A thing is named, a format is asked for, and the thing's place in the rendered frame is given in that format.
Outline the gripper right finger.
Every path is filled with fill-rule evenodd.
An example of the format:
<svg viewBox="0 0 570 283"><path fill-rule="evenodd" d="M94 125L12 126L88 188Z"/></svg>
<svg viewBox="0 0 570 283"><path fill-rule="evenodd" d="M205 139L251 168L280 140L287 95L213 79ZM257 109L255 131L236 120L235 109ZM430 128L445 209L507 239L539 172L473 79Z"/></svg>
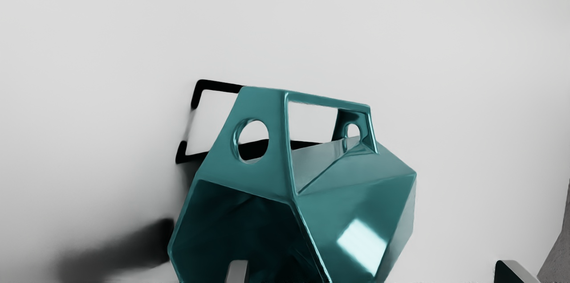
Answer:
<svg viewBox="0 0 570 283"><path fill-rule="evenodd" d="M494 283L541 283L519 262L513 259L500 259L495 263Z"/></svg>

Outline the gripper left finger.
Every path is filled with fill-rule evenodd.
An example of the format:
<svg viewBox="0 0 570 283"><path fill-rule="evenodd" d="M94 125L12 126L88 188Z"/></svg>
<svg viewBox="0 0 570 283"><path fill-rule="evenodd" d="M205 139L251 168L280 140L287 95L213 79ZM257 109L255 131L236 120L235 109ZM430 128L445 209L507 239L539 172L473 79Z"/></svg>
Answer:
<svg viewBox="0 0 570 283"><path fill-rule="evenodd" d="M230 262L225 283L249 283L249 263L246 259L235 259Z"/></svg>

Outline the teal faceted mug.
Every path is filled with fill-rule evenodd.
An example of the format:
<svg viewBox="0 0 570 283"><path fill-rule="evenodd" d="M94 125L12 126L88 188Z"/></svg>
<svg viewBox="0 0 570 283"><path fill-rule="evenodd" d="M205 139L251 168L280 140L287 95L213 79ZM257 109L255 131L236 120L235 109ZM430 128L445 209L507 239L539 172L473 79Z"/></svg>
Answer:
<svg viewBox="0 0 570 283"><path fill-rule="evenodd" d="M413 230L416 172L369 106L243 86L167 247L180 283L385 283Z"/></svg>

